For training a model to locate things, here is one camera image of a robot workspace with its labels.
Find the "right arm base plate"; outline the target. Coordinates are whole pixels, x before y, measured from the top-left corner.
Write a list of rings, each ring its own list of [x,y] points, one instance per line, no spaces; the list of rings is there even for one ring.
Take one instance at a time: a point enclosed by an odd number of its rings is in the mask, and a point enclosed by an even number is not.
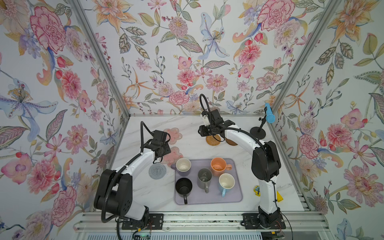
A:
[[[282,214],[259,214],[244,213],[242,214],[242,226],[246,230],[285,230],[286,223]]]

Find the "black mug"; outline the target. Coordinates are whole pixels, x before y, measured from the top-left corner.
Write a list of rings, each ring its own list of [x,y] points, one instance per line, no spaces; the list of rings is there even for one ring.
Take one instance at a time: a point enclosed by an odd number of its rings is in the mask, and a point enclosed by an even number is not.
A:
[[[175,189],[177,194],[182,197],[184,204],[188,204],[188,196],[192,192],[193,184],[188,178],[180,178],[176,181]]]

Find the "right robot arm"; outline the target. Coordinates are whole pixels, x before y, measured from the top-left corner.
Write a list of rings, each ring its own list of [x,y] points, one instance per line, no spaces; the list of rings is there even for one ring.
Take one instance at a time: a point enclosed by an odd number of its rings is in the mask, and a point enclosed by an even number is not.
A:
[[[220,135],[235,142],[252,157],[251,171],[259,180],[261,200],[258,208],[259,226],[270,229],[283,217],[278,207],[276,181],[281,168],[277,146],[274,142],[264,142],[251,133],[240,129],[231,120],[223,120],[218,110],[201,113],[203,125],[198,133],[202,137]]]

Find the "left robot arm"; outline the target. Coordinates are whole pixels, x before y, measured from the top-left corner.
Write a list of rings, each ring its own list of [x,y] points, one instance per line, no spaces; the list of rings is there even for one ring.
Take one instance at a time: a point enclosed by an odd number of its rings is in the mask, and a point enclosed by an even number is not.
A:
[[[152,138],[142,142],[140,152],[125,165],[115,170],[105,170],[94,199],[94,208],[102,211],[101,221],[124,220],[135,225],[146,226],[149,222],[149,208],[133,200],[133,182],[136,177],[155,160],[171,152],[170,134],[155,130]]]

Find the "pink flower coaster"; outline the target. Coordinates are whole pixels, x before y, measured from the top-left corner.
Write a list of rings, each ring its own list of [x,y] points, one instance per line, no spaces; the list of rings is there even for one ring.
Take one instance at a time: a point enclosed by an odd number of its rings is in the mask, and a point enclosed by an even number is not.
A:
[[[180,149],[178,147],[172,147],[171,152],[163,157],[162,164],[170,167],[183,157],[184,156],[180,153]]]
[[[169,145],[176,144],[183,137],[178,128],[165,129],[164,132],[167,133],[166,137]]]

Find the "brown wooden coaster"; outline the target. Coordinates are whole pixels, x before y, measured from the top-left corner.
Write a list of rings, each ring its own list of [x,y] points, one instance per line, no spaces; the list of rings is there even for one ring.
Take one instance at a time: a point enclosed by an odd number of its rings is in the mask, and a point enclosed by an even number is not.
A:
[[[231,145],[231,146],[237,146],[237,145],[238,145],[237,143],[235,143],[235,142],[232,141],[232,140],[229,140],[229,139],[225,139],[225,140],[226,140],[226,143],[229,144],[229,145]]]

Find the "orange mug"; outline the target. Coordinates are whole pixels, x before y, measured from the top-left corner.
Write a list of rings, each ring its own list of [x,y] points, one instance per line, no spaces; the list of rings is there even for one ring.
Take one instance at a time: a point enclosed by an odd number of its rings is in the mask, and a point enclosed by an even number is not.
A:
[[[213,176],[219,177],[226,171],[232,170],[232,165],[227,164],[227,162],[222,158],[214,158],[211,160],[211,171]]]

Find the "grey knitted round coaster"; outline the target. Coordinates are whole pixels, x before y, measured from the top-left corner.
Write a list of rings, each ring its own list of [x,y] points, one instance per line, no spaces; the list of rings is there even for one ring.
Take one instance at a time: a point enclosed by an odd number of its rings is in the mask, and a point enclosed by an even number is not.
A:
[[[153,164],[149,168],[149,176],[154,180],[162,179],[167,173],[167,169],[163,164]]]

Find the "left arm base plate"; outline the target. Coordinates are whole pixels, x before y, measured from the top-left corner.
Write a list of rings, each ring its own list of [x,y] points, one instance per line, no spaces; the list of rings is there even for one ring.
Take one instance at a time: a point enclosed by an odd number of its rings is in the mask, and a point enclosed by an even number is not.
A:
[[[128,219],[122,221],[122,230],[162,230],[164,214],[145,214],[141,220]]]

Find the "yellow tag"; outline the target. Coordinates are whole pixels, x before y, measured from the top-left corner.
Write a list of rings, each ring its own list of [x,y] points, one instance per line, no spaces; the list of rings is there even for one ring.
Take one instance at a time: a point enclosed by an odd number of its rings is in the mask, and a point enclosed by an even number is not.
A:
[[[278,191],[276,191],[276,199],[277,199],[278,203],[280,203],[281,201],[284,200],[284,198],[280,195],[280,193]]]

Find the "lavender tray mat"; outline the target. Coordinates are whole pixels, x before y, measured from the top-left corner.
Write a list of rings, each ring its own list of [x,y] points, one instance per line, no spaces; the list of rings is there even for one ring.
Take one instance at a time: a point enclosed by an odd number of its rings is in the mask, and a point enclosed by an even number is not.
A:
[[[232,169],[225,171],[235,179],[235,184],[231,189],[224,190],[220,185],[219,177],[211,176],[208,182],[202,182],[199,178],[199,172],[204,169],[211,168],[209,159],[191,160],[192,166],[189,173],[183,176],[181,172],[176,170],[175,166],[171,166],[175,170],[175,181],[186,178],[192,183],[192,189],[187,195],[181,195],[178,192],[178,185],[175,185],[175,202],[178,205],[200,205],[200,204],[221,204],[221,203],[238,203],[243,199],[243,193],[233,159],[225,158],[227,164],[232,165]]]

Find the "purple mug white inside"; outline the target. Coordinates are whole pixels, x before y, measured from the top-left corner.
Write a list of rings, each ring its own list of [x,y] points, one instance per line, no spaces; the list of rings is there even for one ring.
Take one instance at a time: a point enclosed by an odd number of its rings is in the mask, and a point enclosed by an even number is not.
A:
[[[171,165],[171,169],[175,170],[182,177],[186,177],[189,175],[191,167],[191,161],[187,158],[181,158],[177,160],[175,164]]]

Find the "grey mug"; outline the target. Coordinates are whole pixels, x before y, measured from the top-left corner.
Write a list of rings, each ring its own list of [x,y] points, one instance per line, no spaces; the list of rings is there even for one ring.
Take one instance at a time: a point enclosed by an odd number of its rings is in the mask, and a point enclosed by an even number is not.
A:
[[[204,168],[199,170],[197,184],[198,187],[204,190],[206,194],[210,191],[209,187],[211,185],[212,178],[213,174],[210,169]]]

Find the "woven rattan coaster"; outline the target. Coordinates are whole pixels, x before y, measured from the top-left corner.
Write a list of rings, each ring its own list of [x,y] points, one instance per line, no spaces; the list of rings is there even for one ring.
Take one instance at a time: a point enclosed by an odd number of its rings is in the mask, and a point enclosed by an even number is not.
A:
[[[207,136],[206,142],[210,146],[218,146],[222,142],[222,139],[220,135]]]

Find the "yellow blue sticker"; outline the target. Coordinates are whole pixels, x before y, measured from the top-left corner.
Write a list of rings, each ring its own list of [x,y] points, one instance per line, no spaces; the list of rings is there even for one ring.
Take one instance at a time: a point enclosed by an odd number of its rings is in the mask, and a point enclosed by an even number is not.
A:
[[[255,186],[254,187],[254,193],[256,196],[260,197],[261,196],[261,193],[260,193],[260,186]]]

